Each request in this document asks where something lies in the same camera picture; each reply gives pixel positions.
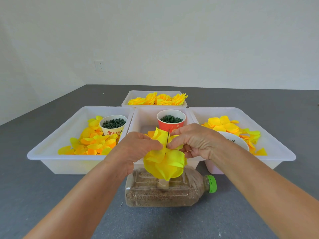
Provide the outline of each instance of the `forearm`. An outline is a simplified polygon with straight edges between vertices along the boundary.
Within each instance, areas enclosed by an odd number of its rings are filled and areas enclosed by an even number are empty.
[[[280,238],[317,238],[319,202],[249,152],[229,146],[214,163]]]
[[[126,176],[115,161],[101,161],[25,238],[90,238]]]

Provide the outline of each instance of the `stack of petals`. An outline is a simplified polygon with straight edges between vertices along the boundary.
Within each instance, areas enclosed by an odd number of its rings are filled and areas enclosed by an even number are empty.
[[[145,98],[137,97],[131,99],[128,105],[182,105],[188,96],[186,94],[177,94],[174,97],[170,97],[166,94],[160,94],[157,96],[157,92],[149,93]]]
[[[254,144],[257,144],[260,138],[260,131],[250,131],[249,128],[242,129],[238,124],[239,121],[230,121],[228,116],[212,117],[208,119],[208,122],[202,124],[202,126],[213,129],[217,132],[229,132],[236,136],[242,138],[249,146],[249,152],[256,156],[267,156],[266,150],[264,148],[256,152]]]
[[[152,150],[144,157],[144,167],[154,177],[158,179],[165,179],[166,181],[170,178],[179,177],[183,171],[184,166],[187,164],[185,154],[179,149],[168,149],[166,144],[176,136],[170,136],[168,132],[156,128],[156,131],[148,132],[147,134],[153,140],[158,140],[163,148],[160,151]]]
[[[118,135],[103,135],[100,127],[101,116],[88,120],[79,139],[70,138],[71,146],[58,150],[59,155],[108,155],[115,147]]]

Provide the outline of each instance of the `person's left hand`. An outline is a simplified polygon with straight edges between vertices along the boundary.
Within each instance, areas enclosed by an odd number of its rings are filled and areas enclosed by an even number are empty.
[[[106,157],[128,165],[127,174],[133,172],[134,162],[143,158],[151,150],[161,150],[163,145],[139,132],[128,133]]]

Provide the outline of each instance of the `hand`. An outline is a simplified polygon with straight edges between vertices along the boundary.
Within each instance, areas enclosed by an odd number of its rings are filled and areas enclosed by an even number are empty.
[[[127,174],[130,174],[133,172],[134,162],[140,160],[149,151],[161,150],[162,148],[163,145],[159,141],[152,140],[149,136],[139,132],[130,132],[111,150],[106,158],[127,164]]]
[[[174,138],[167,148],[175,149],[184,144],[180,151],[185,153],[186,158],[201,156],[204,159],[214,160],[219,148],[232,144],[220,133],[196,123],[178,128],[171,133],[171,136],[173,135],[180,136]]]

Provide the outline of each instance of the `white plastic tray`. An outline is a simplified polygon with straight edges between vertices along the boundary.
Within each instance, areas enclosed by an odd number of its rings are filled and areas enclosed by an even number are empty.
[[[257,156],[262,162],[274,169],[282,161],[293,161],[296,155],[285,145],[274,138],[270,133],[258,125],[242,110],[234,107],[190,107],[189,111],[194,122],[203,124],[210,117],[228,116],[230,120],[238,120],[240,128],[249,128],[251,131],[258,130],[261,137],[255,145],[256,150],[265,148],[268,156]]]
[[[128,107],[150,107],[152,105],[128,105],[128,102],[130,99],[135,99],[136,97],[146,97],[147,94],[157,92],[157,95],[160,94],[166,94],[171,97],[176,96],[177,94],[182,94],[180,91],[171,91],[171,90],[131,90],[127,94],[125,100],[122,103],[122,106],[128,106]],[[182,104],[183,107],[187,107],[186,101]],[[166,109],[172,109],[172,107],[177,107],[177,106],[165,106],[167,107]]]
[[[141,132],[147,133],[148,131],[154,131],[158,127],[157,113],[163,110],[171,109],[170,106],[148,106],[148,107],[137,107],[131,121],[128,132]],[[175,106],[175,110],[179,110],[186,115],[186,121],[184,125],[194,123],[189,110],[185,107]],[[187,160],[188,165],[196,168],[199,161],[204,160],[202,157],[197,156]],[[143,159],[134,163],[134,165],[143,164]]]
[[[55,174],[86,174],[97,165],[104,156],[97,155],[58,155],[61,147],[70,145],[70,138],[79,138],[83,129],[87,127],[87,120],[99,115],[123,115],[127,117],[120,140],[129,129],[134,114],[133,107],[121,106],[84,106],[70,119],[28,152],[31,160],[41,160]]]

